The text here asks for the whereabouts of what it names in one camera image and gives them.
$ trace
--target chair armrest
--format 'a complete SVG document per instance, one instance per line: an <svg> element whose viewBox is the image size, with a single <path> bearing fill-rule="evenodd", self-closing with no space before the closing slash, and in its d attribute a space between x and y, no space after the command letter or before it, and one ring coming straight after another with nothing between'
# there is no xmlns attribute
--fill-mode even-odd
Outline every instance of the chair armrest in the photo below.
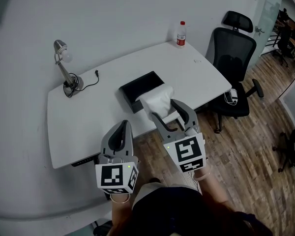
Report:
<svg viewBox="0 0 295 236"><path fill-rule="evenodd" d="M252 82L254 84L253 88L251 88L247 93L246 93L246 97L248 98L249 96L251 96L254 92L257 92L258 96L260 98L264 97L264 92L262 90L262 87L259 83L259 81L257 81L256 79L252 79Z"/></svg>

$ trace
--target white desk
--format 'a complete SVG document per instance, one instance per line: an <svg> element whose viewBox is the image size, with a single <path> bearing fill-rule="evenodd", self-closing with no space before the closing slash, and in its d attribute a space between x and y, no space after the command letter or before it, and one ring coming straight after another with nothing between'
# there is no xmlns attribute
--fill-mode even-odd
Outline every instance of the white desk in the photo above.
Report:
<svg viewBox="0 0 295 236"><path fill-rule="evenodd" d="M59 168L100 152L101 140L117 122L127 119L137 137L155 129L144 110L133 114L119 91L122 85L155 71L174 90L174 99L196 109L229 90L231 84L197 50L186 43L152 46L115 59L80 75L97 85L67 98L62 85L48 94L48 137L53 167ZM174 112L164 119L178 117Z"/></svg>

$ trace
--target black box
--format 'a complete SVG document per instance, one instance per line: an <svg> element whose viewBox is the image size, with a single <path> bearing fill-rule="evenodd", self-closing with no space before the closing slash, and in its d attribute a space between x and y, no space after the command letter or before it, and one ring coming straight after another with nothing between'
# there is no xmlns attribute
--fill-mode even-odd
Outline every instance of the black box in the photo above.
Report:
<svg viewBox="0 0 295 236"><path fill-rule="evenodd" d="M119 90L122 92L124 99L129 104L132 112L135 114L136 112L143 109L140 100L136 101L136 99L140 95L151 91L162 84L164 84L164 82L154 71L152 71L138 79L135 79L134 81L127 83L126 85L123 85L119 88Z"/></svg>

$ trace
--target lamp base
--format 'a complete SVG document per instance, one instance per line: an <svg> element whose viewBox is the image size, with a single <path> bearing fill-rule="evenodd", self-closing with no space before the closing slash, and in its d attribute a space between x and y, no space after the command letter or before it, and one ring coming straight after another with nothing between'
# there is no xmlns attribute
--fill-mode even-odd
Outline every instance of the lamp base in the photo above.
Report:
<svg viewBox="0 0 295 236"><path fill-rule="evenodd" d="M78 76L78 81L79 81L79 84L78 86L75 88L76 90L73 91L72 93L72 89L70 87L63 87L63 91L66 95L71 95L71 96L74 96L76 95L77 93L79 93L82 89L83 89L83 86L84 86L84 82L82 80L82 78L80 76Z"/></svg>

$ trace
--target glass door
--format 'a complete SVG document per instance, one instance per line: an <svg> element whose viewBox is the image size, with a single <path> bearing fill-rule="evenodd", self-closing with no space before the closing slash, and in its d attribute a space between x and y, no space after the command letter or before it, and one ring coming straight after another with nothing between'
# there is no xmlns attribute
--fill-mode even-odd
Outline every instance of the glass door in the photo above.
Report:
<svg viewBox="0 0 295 236"><path fill-rule="evenodd" d="M265 0L262 8L261 17L257 26L255 26L254 40L257 42L257 47L251 57L249 66L256 64L267 41L273 30L277 15L279 14L282 0Z"/></svg>

